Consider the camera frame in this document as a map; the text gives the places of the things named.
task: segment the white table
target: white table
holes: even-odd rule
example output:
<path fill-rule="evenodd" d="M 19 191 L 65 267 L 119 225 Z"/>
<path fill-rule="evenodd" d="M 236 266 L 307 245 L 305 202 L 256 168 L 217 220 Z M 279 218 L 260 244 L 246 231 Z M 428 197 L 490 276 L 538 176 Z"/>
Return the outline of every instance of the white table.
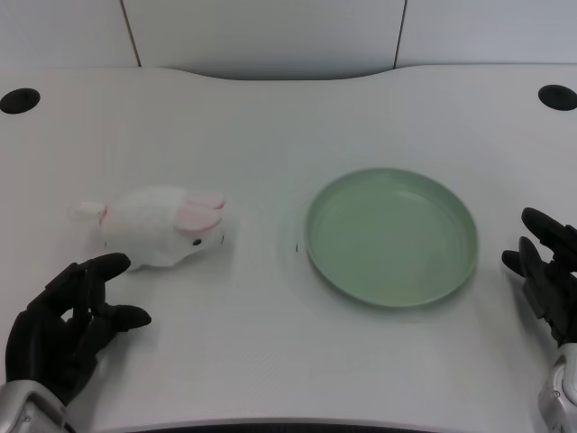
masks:
<path fill-rule="evenodd" d="M 526 206 L 577 224 L 577 110 L 542 105 L 547 84 L 577 89 L 577 67 L 435 66 L 326 82 L 2 71 L 0 96 L 31 87 L 41 102 L 0 113 L 0 345 L 46 282 L 104 251 L 94 225 L 67 220 L 69 203 L 159 183 L 219 189 L 221 248 L 109 285 L 111 303 L 153 321 L 103 352 L 69 408 L 79 430 L 267 418 L 543 431 L 536 398 L 555 344 L 500 254 L 527 234 Z M 455 296 L 372 309 L 312 271 L 309 200 L 373 166 L 430 176 L 471 210 L 479 269 Z"/>

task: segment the pink bunny ear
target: pink bunny ear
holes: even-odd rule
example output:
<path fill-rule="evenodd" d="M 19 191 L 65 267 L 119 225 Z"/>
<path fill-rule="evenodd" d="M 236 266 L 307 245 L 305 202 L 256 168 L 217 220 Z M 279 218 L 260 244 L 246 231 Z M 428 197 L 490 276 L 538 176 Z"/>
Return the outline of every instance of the pink bunny ear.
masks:
<path fill-rule="evenodd" d="M 185 201 L 193 205 L 222 209 L 224 207 L 224 194 L 211 191 L 190 191 Z"/>
<path fill-rule="evenodd" d="M 221 219 L 216 210 L 184 203 L 174 216 L 174 228 L 183 235 L 193 235 L 213 228 Z"/>

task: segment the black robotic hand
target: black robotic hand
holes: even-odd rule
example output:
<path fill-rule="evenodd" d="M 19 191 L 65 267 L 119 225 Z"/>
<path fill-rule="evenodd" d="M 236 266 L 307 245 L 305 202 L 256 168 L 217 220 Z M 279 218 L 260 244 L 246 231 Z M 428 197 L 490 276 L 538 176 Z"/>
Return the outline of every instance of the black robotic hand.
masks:
<path fill-rule="evenodd" d="M 519 251 L 505 251 L 501 259 L 525 278 L 523 292 L 537 318 L 551 327 L 558 345 L 577 343 L 577 230 L 563 226 L 543 212 L 527 207 L 521 219 L 542 245 L 553 251 L 543 262 L 533 243 L 519 239 Z"/>
<path fill-rule="evenodd" d="M 6 346 L 6 381 L 31 380 L 68 405 L 95 371 L 96 354 L 117 332 L 151 323 L 143 309 L 105 303 L 105 283 L 128 269 L 121 253 L 72 263 L 14 322 Z M 72 309 L 72 318 L 61 316 Z"/>

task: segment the green plate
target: green plate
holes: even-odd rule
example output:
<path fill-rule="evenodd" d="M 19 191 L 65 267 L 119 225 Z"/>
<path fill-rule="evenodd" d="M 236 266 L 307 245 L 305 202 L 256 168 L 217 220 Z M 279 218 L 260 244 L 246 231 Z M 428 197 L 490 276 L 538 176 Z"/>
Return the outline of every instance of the green plate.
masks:
<path fill-rule="evenodd" d="M 453 192 L 410 171 L 371 169 L 323 189 L 308 210 L 305 241 L 336 288 L 386 307 L 440 299 L 477 263 L 477 228 Z"/>

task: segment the white plush rabbit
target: white plush rabbit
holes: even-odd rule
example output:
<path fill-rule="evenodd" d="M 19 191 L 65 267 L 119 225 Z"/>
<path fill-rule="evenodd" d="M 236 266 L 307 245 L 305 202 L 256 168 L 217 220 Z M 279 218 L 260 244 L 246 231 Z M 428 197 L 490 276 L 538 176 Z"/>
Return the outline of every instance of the white plush rabbit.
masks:
<path fill-rule="evenodd" d="M 125 253 L 130 270 L 143 265 L 172 266 L 186 256 L 221 242 L 224 196 L 179 187 L 148 187 L 108 205 L 80 203 L 76 220 L 100 219 L 106 249 Z"/>

